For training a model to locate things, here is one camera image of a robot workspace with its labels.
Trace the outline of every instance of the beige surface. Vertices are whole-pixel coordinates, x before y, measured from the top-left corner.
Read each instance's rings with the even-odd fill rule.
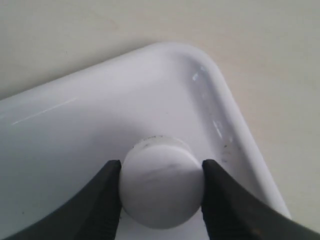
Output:
[[[159,41],[221,68],[293,218],[320,232],[320,1],[3,0],[0,99]]]

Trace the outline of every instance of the white tray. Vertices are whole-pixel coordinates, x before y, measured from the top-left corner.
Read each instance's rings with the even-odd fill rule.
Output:
[[[157,43],[0,101],[0,238],[60,207],[106,160],[123,160],[154,135],[217,160],[290,217],[215,63],[192,46]],[[121,240],[208,238],[201,212],[168,230],[121,216]]]

